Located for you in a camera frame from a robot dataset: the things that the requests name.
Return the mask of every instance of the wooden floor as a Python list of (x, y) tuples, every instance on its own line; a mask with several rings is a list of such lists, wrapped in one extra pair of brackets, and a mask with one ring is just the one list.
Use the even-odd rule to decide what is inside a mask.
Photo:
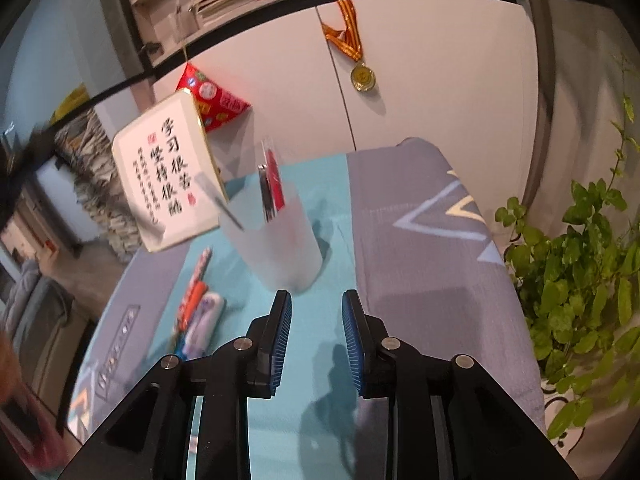
[(95, 320), (100, 319), (125, 267), (108, 244), (99, 240), (86, 243), (78, 258), (59, 251), (40, 261), (41, 272), (64, 286)]

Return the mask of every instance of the medal ribbon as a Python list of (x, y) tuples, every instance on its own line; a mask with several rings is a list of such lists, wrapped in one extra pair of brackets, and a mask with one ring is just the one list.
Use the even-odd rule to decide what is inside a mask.
[(327, 41), (330, 41), (343, 54), (359, 62), (362, 59), (362, 44), (360, 43), (360, 33), (358, 32), (358, 22), (356, 20), (356, 9), (351, 0), (337, 0), (336, 3), (342, 12), (342, 18), (346, 30), (335, 30), (329, 25), (322, 24), (322, 31)]

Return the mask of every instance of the gray couch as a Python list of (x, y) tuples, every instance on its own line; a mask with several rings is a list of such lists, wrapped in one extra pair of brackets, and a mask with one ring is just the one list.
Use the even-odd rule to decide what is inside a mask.
[(59, 283), (43, 276), (34, 260), (22, 265), (0, 312), (14, 345), (22, 379), (58, 418), (66, 418), (71, 390), (94, 321)]

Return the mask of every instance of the red snack package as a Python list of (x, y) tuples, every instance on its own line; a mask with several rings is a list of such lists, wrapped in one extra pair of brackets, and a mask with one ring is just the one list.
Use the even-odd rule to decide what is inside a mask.
[(196, 105), (208, 133), (244, 112), (249, 103), (217, 86), (191, 63), (187, 63), (176, 90), (187, 88), (196, 99)]

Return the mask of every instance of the frosted cup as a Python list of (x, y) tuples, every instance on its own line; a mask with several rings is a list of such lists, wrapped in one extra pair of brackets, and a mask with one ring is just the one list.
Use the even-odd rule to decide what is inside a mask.
[(318, 276), (322, 255), (296, 187), (284, 182), (283, 191), (284, 208), (265, 223), (259, 186), (244, 188), (228, 204), (244, 231), (223, 212), (220, 228), (266, 288), (298, 293)]

